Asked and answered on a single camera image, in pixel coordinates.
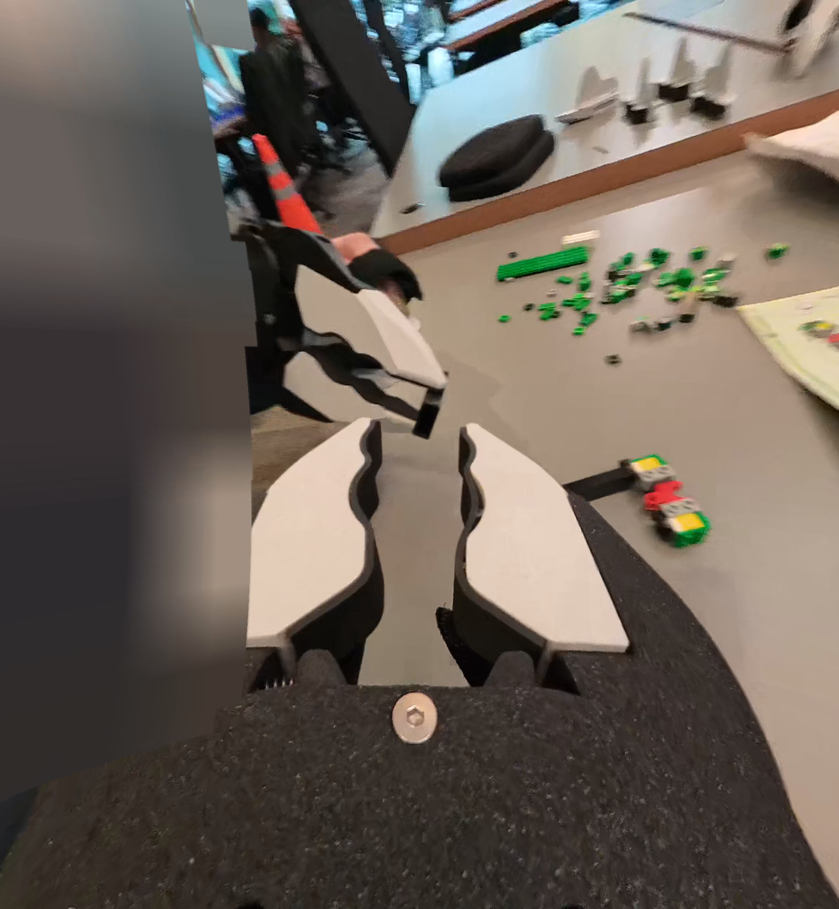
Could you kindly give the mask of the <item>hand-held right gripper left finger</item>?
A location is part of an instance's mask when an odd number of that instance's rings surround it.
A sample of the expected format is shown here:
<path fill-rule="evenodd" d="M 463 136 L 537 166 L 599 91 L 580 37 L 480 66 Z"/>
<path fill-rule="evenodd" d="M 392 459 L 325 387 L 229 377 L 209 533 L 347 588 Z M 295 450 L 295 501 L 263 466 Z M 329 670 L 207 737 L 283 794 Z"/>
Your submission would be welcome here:
<path fill-rule="evenodd" d="M 379 503 L 380 421 L 358 418 L 269 487 L 251 531 L 247 647 L 268 650 L 286 681 L 326 651 L 357 680 L 384 612 L 371 524 Z"/>

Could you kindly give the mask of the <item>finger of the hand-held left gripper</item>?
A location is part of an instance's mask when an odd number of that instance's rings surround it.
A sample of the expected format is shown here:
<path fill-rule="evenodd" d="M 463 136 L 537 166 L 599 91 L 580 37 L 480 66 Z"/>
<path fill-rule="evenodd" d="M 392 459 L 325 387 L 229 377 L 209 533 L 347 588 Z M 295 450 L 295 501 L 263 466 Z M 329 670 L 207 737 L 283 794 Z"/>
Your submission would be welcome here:
<path fill-rule="evenodd" d="M 335 381 L 319 362 L 306 353 L 295 354 L 283 372 L 283 388 L 311 411 L 331 423 L 352 423 L 361 418 L 413 425 L 420 400 L 409 401 L 387 394 L 372 381 Z"/>
<path fill-rule="evenodd" d="M 425 337 L 380 290 L 349 290 L 301 266 L 295 296 L 306 343 L 348 347 L 396 380 L 446 388 L 448 377 Z"/>

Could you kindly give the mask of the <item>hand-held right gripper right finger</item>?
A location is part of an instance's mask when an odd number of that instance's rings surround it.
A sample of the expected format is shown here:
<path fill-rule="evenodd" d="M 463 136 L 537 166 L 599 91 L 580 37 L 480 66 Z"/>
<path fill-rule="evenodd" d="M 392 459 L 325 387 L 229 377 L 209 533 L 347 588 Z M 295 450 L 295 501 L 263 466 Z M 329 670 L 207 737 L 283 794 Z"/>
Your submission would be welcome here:
<path fill-rule="evenodd" d="M 481 426 L 459 435 L 453 626 L 493 665 L 525 653 L 545 680 L 567 653 L 627 654 L 630 639 L 568 492 Z"/>

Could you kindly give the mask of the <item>green and red brick assembly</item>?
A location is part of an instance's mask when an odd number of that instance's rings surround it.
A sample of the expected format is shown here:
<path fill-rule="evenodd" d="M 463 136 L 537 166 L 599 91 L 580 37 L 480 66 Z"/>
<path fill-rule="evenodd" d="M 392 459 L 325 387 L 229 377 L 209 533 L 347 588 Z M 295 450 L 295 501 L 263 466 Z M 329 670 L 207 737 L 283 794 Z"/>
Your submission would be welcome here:
<path fill-rule="evenodd" d="M 683 483 L 671 463 L 658 454 L 619 462 L 632 480 L 655 534 L 676 549 L 703 543 L 712 525 L 702 506 L 684 493 Z"/>

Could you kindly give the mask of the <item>grey desk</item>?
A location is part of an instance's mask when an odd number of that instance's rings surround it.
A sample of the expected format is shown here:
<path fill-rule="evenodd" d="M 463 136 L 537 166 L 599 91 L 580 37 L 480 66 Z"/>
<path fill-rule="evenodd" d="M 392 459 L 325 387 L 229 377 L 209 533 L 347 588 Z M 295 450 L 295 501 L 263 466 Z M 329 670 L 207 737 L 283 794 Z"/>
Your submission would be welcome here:
<path fill-rule="evenodd" d="M 374 518 L 386 602 L 359 681 L 461 686 L 436 629 L 451 603 L 461 521 L 459 428 L 479 423 L 565 483 L 657 453 L 703 506 L 705 544 L 661 543 L 632 500 L 596 509 L 663 576 L 714 639 L 777 757 L 804 833 L 839 893 L 839 413 L 804 392 L 731 310 L 632 334 L 668 309 L 657 292 L 568 317 L 489 320 L 540 301 L 546 277 L 500 285 L 495 267 L 597 229 L 596 278 L 627 251 L 696 245 L 735 256 L 743 303 L 839 285 L 839 185 L 746 153 L 406 256 L 423 333 L 449 372 L 432 438 L 384 439 Z M 619 355 L 618 366 L 604 357 Z"/>

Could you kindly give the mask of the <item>person's left hand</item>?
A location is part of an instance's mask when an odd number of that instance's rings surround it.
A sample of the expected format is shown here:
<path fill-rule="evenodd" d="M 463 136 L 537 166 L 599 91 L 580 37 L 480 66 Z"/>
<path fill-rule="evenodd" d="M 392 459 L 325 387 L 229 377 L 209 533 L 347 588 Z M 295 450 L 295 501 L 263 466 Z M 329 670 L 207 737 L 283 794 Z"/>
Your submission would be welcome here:
<path fill-rule="evenodd" d="M 406 316 L 409 305 L 421 300 L 423 292 L 414 271 L 366 233 L 347 233 L 331 239 L 350 273 L 384 293 Z"/>

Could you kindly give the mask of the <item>orange traffic cone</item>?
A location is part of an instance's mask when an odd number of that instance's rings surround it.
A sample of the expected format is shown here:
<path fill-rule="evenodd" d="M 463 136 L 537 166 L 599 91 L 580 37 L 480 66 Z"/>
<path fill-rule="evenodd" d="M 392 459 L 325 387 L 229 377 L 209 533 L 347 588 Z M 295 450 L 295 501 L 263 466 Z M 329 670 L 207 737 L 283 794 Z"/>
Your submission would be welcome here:
<path fill-rule="evenodd" d="M 289 228 L 322 236 L 321 227 L 300 196 L 272 143 L 265 135 L 258 133 L 251 137 L 251 141 L 266 172 L 267 184 L 277 208 L 277 215 L 272 219 Z"/>

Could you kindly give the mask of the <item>long black brick plate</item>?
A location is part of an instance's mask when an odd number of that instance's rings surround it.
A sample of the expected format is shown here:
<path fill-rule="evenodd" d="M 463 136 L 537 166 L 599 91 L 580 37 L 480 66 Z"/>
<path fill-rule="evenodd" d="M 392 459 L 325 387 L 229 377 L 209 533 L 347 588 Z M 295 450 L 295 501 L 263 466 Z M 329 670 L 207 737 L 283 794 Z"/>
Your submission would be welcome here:
<path fill-rule="evenodd" d="M 636 478 L 625 465 L 612 470 L 586 476 L 563 485 L 568 494 L 573 494 L 591 503 L 612 495 L 622 494 L 635 485 Z"/>

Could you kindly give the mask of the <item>long green brick plate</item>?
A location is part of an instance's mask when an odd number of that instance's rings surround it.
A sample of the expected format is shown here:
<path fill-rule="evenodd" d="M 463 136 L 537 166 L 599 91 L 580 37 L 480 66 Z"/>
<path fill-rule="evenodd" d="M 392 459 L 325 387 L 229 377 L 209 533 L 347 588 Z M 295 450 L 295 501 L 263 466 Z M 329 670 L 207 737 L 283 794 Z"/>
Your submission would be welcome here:
<path fill-rule="evenodd" d="M 554 253 L 527 258 L 515 258 L 496 269 L 495 279 L 499 283 L 513 282 L 530 276 L 564 271 L 588 264 L 590 251 L 585 245 L 573 245 Z"/>

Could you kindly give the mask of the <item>black oval cushion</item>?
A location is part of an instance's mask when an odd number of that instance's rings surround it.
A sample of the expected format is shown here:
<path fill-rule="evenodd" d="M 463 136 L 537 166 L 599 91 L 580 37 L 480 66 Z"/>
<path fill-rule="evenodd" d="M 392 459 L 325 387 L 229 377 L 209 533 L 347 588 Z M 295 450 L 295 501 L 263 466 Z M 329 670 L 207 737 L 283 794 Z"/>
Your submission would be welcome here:
<path fill-rule="evenodd" d="M 440 165 L 437 182 L 452 203 L 503 196 L 524 185 L 555 150 L 541 116 L 489 127 L 459 146 Z"/>

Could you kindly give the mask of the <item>black monitor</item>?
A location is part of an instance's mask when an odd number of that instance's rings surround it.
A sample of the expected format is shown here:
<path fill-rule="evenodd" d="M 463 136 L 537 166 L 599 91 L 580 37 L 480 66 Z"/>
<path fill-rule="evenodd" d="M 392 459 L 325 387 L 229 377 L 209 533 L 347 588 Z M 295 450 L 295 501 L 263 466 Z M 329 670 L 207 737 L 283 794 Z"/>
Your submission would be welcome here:
<path fill-rule="evenodd" d="M 351 2 L 290 1 L 289 6 L 386 175 L 393 176 L 415 115 L 408 89 L 390 77 Z"/>

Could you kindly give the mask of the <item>white table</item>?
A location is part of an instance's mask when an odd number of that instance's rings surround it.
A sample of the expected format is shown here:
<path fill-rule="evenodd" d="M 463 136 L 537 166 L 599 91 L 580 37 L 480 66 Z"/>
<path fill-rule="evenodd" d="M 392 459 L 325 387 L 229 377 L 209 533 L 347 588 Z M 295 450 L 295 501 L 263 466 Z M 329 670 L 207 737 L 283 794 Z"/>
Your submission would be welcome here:
<path fill-rule="evenodd" d="M 732 101 L 721 120 L 693 116 L 689 104 L 659 104 L 645 125 L 625 120 L 623 102 L 633 96 L 644 57 L 652 80 L 666 78 L 685 37 L 701 77 L 725 48 L 627 12 L 771 42 L 790 4 L 634 2 L 437 88 L 415 116 L 372 233 L 395 252 L 415 251 L 723 156 L 741 147 L 744 132 L 790 129 L 832 113 L 839 107 L 839 30 L 803 76 L 792 74 L 783 55 L 733 45 Z M 555 118 L 574 105 L 590 65 L 618 79 L 618 101 L 590 120 L 563 125 Z M 505 196 L 451 203 L 437 182 L 448 154 L 486 128 L 527 115 L 542 116 L 554 131 L 545 165 Z"/>

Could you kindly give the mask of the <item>pile of small green bricks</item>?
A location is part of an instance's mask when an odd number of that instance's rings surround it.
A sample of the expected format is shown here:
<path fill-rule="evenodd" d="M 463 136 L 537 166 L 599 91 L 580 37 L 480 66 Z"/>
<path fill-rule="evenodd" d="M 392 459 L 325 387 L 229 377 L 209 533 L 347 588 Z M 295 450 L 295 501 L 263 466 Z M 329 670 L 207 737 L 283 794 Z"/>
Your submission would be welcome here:
<path fill-rule="evenodd" d="M 671 308 L 670 312 L 637 316 L 629 324 L 629 331 L 657 335 L 677 325 L 694 324 L 705 305 L 734 311 L 742 302 L 742 294 L 730 284 L 735 256 L 712 257 L 707 245 L 687 249 L 682 264 L 675 264 L 673 252 L 663 246 L 649 247 L 642 256 L 627 251 L 609 261 L 600 280 L 596 280 L 591 269 L 594 246 L 588 249 L 589 262 L 583 267 L 525 278 L 550 276 L 553 279 L 555 288 L 546 291 L 540 301 L 516 304 L 510 311 L 490 315 L 489 320 L 499 325 L 511 324 L 520 312 L 532 313 L 539 321 L 551 323 L 567 315 L 573 322 L 572 336 L 583 337 L 600 319 L 603 310 L 620 308 L 638 301 L 647 291 L 655 291 Z M 518 252 L 510 252 L 506 262 L 527 257 L 533 256 L 521 257 Z M 520 280 L 499 284 L 512 285 Z"/>

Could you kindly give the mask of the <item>brick instruction booklet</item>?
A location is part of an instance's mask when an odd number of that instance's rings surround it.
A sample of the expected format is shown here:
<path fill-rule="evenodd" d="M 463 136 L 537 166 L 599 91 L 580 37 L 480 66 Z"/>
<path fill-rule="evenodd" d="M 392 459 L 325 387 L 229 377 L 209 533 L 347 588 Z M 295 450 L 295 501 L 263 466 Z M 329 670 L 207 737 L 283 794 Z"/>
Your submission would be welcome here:
<path fill-rule="evenodd" d="M 839 286 L 735 310 L 789 377 L 839 411 Z"/>

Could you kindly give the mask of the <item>white cloth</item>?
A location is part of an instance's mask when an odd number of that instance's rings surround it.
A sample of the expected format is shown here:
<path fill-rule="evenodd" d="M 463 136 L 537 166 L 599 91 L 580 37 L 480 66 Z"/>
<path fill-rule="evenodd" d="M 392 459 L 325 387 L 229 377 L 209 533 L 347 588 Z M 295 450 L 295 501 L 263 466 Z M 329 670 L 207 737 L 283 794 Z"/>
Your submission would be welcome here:
<path fill-rule="evenodd" d="M 825 119 L 769 137 L 747 134 L 754 157 L 805 165 L 839 183 L 839 110 Z"/>

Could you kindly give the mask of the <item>white and black device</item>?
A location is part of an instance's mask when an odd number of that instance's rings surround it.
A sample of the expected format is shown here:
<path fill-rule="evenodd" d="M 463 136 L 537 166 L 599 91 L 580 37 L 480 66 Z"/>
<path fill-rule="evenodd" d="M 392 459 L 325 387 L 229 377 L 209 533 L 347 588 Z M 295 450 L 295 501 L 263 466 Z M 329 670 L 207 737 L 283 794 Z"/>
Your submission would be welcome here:
<path fill-rule="evenodd" d="M 792 2 L 778 35 L 791 60 L 793 75 L 803 76 L 838 30 L 839 1 Z"/>

